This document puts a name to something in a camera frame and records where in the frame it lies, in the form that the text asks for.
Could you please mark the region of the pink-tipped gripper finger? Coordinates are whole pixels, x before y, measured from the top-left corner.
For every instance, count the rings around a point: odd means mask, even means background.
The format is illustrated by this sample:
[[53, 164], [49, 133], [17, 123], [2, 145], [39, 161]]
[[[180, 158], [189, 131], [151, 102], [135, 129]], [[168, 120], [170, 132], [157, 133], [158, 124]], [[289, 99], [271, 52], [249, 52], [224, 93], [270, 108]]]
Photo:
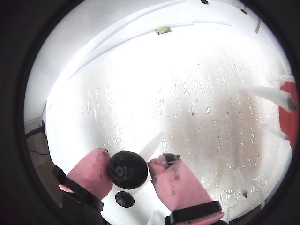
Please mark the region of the pink-tipped gripper finger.
[[224, 212], [179, 155], [164, 153], [148, 162], [151, 183], [171, 212], [166, 225], [224, 225]]
[[62, 210], [74, 225], [107, 225], [101, 215], [102, 199], [113, 187], [107, 173], [108, 150], [98, 148], [84, 156], [65, 174], [58, 166], [53, 168], [53, 175], [63, 192]]

